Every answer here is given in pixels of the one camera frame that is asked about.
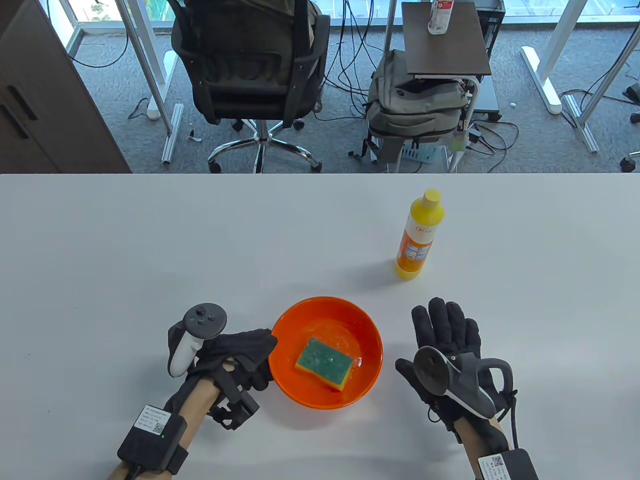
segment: bottle label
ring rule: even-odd
[[[421,225],[409,214],[397,255],[397,263],[402,270],[414,272],[422,268],[433,244],[436,228],[437,225]]]
[[[453,9],[453,1],[439,1],[434,3],[432,9],[433,14],[429,22],[429,28],[434,31],[447,31],[451,10]]]

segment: black glove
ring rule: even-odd
[[[196,354],[198,361],[187,369],[186,380],[164,409],[179,412],[200,379],[211,378],[220,395],[208,415],[225,428],[236,429],[258,409],[247,392],[251,388],[264,390],[273,380],[267,359],[277,342],[266,328],[205,340]],[[224,364],[233,365],[233,370],[225,370]],[[229,410],[217,406],[225,398]]]
[[[462,309],[452,301],[444,303],[442,298],[432,298],[429,302],[429,312],[422,305],[411,311],[415,338],[418,348],[431,346],[439,350],[446,357],[460,353],[473,352],[480,358],[480,334],[475,320],[465,319]],[[413,362],[399,358],[396,360],[396,370],[409,382],[409,385],[418,392],[420,399],[433,410],[445,424],[448,431],[452,431],[458,443],[462,443],[460,436],[454,429],[453,423],[466,418],[478,434],[487,441],[493,451],[502,452],[508,449],[508,443],[504,435],[491,426],[488,420],[476,417],[466,408],[460,406],[449,397],[438,397],[430,394],[422,386],[413,370]],[[498,411],[507,407],[506,400],[497,392],[493,384],[493,378],[489,370],[481,370],[478,373],[478,384],[491,397]]]

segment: chair base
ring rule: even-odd
[[[255,156],[255,162],[253,163],[254,173],[262,173],[262,169],[264,167],[264,155],[266,153],[267,147],[279,148],[281,150],[304,158],[311,166],[312,172],[320,172],[322,170],[322,162],[315,160],[313,158],[313,155],[308,150],[274,137],[275,134],[282,130],[282,122],[278,122],[272,128],[269,128],[267,126],[266,120],[254,121],[243,119],[242,122],[253,131],[253,137],[230,141],[228,143],[220,145],[219,147],[216,147],[216,149],[211,152],[211,155],[209,155],[209,158],[207,159],[207,162],[209,163],[209,171],[211,173],[220,173],[222,171],[222,169],[220,168],[220,164],[216,162],[216,158],[223,153],[230,152],[231,150],[237,150],[239,148],[252,147],[255,145],[258,146],[258,151]],[[234,124],[234,130],[239,131],[240,129],[236,128],[237,124],[238,122]]]

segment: dish soap bottle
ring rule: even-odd
[[[438,190],[427,190],[411,204],[396,257],[396,271],[405,280],[415,278],[422,270],[444,214]]]
[[[431,4],[431,20],[427,30],[432,35],[442,35],[449,28],[449,19],[453,10],[454,0],[433,0]]]

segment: sponge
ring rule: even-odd
[[[311,338],[296,362],[296,368],[318,377],[327,385],[344,390],[351,373],[353,359]]]

